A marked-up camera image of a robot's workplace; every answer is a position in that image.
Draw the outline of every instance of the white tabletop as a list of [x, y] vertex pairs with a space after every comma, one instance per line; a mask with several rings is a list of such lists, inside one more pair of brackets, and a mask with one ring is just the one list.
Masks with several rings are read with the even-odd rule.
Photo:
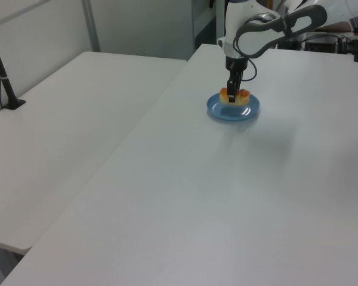
[[358, 64], [255, 62], [258, 118], [214, 120], [202, 46], [3, 286], [358, 285]]
[[185, 63], [86, 52], [0, 111], [0, 247], [27, 252]]

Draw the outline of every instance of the white wall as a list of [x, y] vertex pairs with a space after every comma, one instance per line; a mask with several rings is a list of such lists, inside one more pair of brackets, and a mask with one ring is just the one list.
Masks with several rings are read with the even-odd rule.
[[192, 0], [92, 0], [101, 52], [188, 60]]
[[91, 44], [81, 0], [51, 0], [0, 25], [0, 55], [17, 96], [84, 51]]
[[216, 2], [224, 0], [215, 0], [214, 7], [209, 7], [209, 0], [193, 0], [192, 10], [194, 18], [194, 32], [197, 36], [205, 26], [216, 16]]

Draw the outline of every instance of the orange food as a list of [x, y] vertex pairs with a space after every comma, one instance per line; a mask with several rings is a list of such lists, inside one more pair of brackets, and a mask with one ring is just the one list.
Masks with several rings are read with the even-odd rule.
[[251, 93], [246, 89], [241, 89], [236, 92], [235, 102], [229, 102], [229, 95], [227, 94], [227, 88], [220, 90], [219, 100], [221, 103], [234, 104], [234, 105], [245, 105], [249, 103], [249, 96]]

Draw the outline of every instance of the blue plate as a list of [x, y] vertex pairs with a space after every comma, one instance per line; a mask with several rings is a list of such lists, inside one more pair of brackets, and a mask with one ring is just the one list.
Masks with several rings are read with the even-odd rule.
[[240, 121], [254, 117], [259, 107], [259, 100], [252, 94], [249, 97], [249, 103], [246, 105], [221, 103], [219, 94], [211, 96], [207, 101], [207, 108], [213, 116], [228, 121]]

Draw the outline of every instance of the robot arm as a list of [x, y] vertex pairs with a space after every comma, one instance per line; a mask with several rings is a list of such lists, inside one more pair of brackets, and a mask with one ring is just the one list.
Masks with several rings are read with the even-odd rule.
[[314, 30], [358, 16], [358, 0], [297, 0], [293, 11], [281, 17], [256, 0], [231, 0], [226, 14], [226, 36], [219, 45], [230, 71], [230, 102], [239, 89], [248, 58], [261, 56], [271, 46]]

